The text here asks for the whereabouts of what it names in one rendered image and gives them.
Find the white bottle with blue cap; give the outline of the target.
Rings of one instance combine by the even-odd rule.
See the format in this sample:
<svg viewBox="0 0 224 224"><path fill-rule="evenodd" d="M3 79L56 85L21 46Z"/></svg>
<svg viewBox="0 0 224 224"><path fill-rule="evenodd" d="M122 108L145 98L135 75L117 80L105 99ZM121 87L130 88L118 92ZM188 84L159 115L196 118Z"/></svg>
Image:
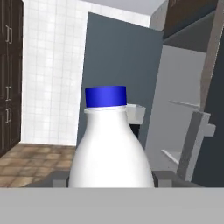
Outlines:
<svg viewBox="0 0 224 224"><path fill-rule="evenodd" d="M72 188L152 188L151 167L127 117L125 86L85 89L87 127L73 157Z"/></svg>

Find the grey-blue fridge door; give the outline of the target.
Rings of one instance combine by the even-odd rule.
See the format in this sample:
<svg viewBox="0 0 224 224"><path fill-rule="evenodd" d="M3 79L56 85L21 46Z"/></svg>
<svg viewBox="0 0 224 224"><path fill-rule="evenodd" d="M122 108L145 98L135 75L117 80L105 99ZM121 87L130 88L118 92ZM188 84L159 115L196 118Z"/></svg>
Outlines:
<svg viewBox="0 0 224 224"><path fill-rule="evenodd" d="M130 104L146 108L138 140L146 144L162 53L160 31L90 12L81 87L125 86Z"/></svg>

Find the dark grey-blue freezer door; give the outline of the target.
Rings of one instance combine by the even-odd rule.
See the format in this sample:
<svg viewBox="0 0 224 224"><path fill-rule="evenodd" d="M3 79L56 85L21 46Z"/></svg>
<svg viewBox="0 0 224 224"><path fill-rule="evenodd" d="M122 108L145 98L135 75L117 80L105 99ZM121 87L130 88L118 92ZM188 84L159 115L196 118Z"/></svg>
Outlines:
<svg viewBox="0 0 224 224"><path fill-rule="evenodd" d="M224 0L218 0L201 76L202 118L192 151L192 182L224 187Z"/></svg>

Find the dark brown tall cupboards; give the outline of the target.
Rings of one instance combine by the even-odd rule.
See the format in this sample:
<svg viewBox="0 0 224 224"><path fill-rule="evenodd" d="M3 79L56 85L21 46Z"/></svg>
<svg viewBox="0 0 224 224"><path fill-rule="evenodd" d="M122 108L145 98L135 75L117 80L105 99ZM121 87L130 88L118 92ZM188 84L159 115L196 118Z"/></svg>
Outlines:
<svg viewBox="0 0 224 224"><path fill-rule="evenodd" d="M0 157L21 141L23 0L0 0Z"/></svg>

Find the grey fridge body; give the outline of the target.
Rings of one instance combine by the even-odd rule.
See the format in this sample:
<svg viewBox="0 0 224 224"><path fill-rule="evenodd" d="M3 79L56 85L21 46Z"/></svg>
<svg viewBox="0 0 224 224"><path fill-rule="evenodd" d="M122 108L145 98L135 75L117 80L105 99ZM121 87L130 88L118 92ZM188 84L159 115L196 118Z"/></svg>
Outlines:
<svg viewBox="0 0 224 224"><path fill-rule="evenodd" d="M177 169L167 154L182 151L192 113L200 108L205 57L203 52L163 47L145 145L153 171Z"/></svg>

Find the dark brown cupboard above fridge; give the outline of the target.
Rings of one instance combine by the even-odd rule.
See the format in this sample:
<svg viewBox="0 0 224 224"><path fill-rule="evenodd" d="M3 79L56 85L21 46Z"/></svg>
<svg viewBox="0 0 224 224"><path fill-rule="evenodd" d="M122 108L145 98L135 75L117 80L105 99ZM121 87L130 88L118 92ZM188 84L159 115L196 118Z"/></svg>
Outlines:
<svg viewBox="0 0 224 224"><path fill-rule="evenodd" d="M216 10L218 1L169 0L163 39L174 39L188 33L201 19Z"/></svg>

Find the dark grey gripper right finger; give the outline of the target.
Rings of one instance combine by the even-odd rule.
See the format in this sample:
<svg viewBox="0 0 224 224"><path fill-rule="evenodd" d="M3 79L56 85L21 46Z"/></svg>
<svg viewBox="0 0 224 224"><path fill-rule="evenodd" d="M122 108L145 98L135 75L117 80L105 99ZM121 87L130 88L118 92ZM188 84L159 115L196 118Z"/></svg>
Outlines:
<svg viewBox="0 0 224 224"><path fill-rule="evenodd" d="M154 185L158 188L168 188L168 187L177 187L177 188L198 188L200 185L194 184L189 181L184 181L173 171L153 171L152 176L154 179Z"/></svg>

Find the white door bin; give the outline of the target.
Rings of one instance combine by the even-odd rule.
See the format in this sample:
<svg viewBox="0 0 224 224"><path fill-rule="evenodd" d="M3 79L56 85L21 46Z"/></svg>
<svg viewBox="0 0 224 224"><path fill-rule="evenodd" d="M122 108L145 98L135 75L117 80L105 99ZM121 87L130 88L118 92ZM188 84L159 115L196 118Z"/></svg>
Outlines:
<svg viewBox="0 0 224 224"><path fill-rule="evenodd" d="M126 106L129 124L142 124L144 122L145 107L138 104Z"/></svg>

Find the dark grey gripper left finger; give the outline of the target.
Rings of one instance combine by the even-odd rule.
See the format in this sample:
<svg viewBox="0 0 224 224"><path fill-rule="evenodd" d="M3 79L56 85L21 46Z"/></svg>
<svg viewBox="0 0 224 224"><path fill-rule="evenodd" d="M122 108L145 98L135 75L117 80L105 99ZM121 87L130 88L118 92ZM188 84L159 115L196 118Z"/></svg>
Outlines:
<svg viewBox="0 0 224 224"><path fill-rule="evenodd" d="M70 171L52 171L45 178L26 185L26 187L58 188L68 187Z"/></svg>

